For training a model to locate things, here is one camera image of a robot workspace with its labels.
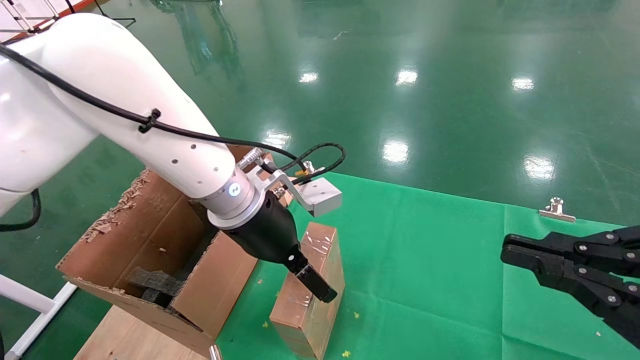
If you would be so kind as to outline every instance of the robotic arm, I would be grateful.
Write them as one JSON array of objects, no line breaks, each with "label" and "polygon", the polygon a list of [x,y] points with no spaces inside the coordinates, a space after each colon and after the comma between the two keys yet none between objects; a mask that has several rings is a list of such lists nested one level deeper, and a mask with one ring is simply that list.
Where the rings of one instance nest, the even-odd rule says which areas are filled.
[{"label": "robotic arm", "polygon": [[220,138],[196,104],[124,27],[70,15],[2,54],[15,61],[0,58],[0,216],[102,134],[201,202],[247,253],[285,265],[320,300],[335,298],[300,252],[292,215],[268,189],[280,181],[314,216],[340,206],[340,191],[309,176],[298,189],[302,181],[269,163],[245,174],[260,151],[236,165],[224,143],[211,141]]}]

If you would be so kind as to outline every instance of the cardboard box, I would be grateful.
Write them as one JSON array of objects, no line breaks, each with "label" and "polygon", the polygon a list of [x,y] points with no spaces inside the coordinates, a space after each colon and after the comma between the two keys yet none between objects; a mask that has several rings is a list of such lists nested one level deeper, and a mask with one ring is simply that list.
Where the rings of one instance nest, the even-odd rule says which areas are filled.
[{"label": "cardboard box", "polygon": [[[238,160],[250,148],[230,150]],[[56,268],[79,288],[208,356],[257,260],[222,232],[211,242],[216,230],[202,215],[182,192],[145,170]],[[137,268],[182,272],[186,279],[168,306],[160,306],[141,299],[145,290],[127,279]]]},{"label": "cardboard box", "polygon": [[334,227],[310,222],[300,244],[309,263],[338,296],[329,304],[321,302],[293,274],[287,274],[269,319],[291,351],[322,360],[344,293],[338,232]]}]

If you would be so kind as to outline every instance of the green floor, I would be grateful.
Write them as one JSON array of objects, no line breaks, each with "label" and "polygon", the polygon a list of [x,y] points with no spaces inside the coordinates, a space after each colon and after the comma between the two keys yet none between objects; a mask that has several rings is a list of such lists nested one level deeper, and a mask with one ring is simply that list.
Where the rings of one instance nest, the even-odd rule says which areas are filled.
[{"label": "green floor", "polygon": [[[639,222],[636,0],[103,8],[137,18],[130,30],[225,136],[294,153],[339,142],[349,152],[345,174],[529,208],[558,195],[579,218]],[[141,169],[95,141],[42,187],[38,226],[0,236],[0,274],[53,296],[63,284],[55,263]],[[28,211],[24,201],[2,222]],[[74,295],[27,358],[71,358],[108,307]],[[9,343],[35,316],[0,299]]]}]

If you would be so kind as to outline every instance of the green cloth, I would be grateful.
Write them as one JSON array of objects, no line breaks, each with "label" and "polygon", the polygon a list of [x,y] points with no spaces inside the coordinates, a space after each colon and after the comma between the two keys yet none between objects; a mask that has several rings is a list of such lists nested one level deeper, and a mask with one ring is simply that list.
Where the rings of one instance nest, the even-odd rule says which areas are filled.
[{"label": "green cloth", "polygon": [[[502,239],[618,226],[330,174],[346,290],[325,359],[633,359],[640,351],[571,296],[500,261]],[[287,270],[260,262],[218,338],[225,359],[295,359],[269,323]]]}]

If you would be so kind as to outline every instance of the wooden board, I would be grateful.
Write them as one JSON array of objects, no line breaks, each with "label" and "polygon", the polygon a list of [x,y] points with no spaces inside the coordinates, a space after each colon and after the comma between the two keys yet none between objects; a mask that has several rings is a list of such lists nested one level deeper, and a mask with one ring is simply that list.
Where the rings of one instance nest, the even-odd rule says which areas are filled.
[{"label": "wooden board", "polygon": [[112,306],[74,360],[208,360]]}]

